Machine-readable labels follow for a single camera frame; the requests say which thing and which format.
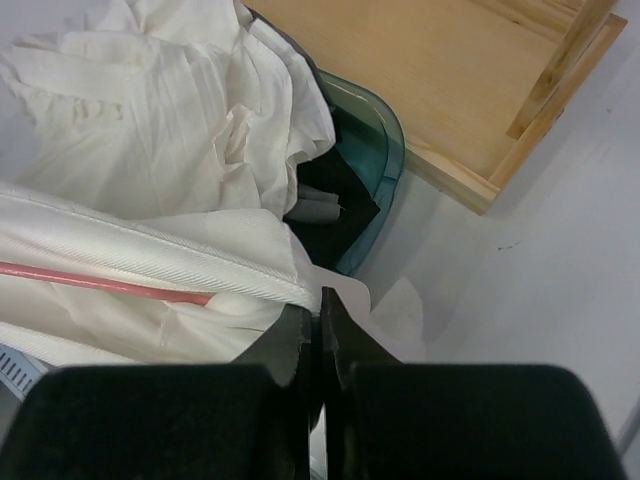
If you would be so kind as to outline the pink hanger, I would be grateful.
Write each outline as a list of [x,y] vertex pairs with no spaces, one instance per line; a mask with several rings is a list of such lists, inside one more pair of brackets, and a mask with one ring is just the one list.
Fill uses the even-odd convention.
[[43,269],[7,262],[1,263],[1,274],[29,280],[56,283],[77,288],[100,290],[109,293],[125,294],[141,298],[161,300],[165,302],[190,303],[199,306],[206,306],[213,297],[213,294],[200,294],[193,292],[158,289],[119,282],[115,280],[108,280],[87,275],[60,272],[50,269]]

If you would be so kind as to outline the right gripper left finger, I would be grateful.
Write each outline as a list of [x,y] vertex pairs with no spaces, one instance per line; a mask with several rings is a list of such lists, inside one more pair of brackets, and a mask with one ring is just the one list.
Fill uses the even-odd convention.
[[310,314],[222,364],[57,369],[19,408],[5,479],[306,479]]

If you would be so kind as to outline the cream white garment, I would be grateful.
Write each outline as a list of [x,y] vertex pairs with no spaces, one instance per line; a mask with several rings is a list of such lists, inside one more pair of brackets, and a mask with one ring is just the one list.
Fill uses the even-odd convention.
[[226,363],[286,306],[318,313],[325,286],[396,358],[426,357],[422,304],[408,281],[372,307],[262,209],[124,220],[3,183],[1,258],[134,287],[120,294],[3,275],[2,343],[54,366]]

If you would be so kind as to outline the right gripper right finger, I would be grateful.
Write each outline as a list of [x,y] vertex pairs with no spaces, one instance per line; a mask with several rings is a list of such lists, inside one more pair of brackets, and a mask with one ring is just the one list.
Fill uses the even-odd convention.
[[392,356],[325,288],[320,313],[331,479],[622,479],[586,386],[552,365]]

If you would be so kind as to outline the white pleated blouse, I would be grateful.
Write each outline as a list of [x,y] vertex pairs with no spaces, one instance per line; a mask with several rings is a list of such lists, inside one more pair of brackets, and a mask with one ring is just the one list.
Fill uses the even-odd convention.
[[1,79],[39,145],[18,183],[123,219],[283,216],[336,141],[303,52],[239,1],[113,1],[15,39]]

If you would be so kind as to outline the grey dress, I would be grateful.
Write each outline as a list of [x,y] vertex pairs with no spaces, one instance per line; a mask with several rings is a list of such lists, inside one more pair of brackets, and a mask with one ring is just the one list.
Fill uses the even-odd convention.
[[248,31],[285,65],[292,84],[292,107],[287,170],[290,186],[284,218],[305,224],[331,224],[338,220],[338,196],[304,184],[297,167],[326,154],[335,146],[337,128],[334,102],[311,56],[288,34],[249,8]]

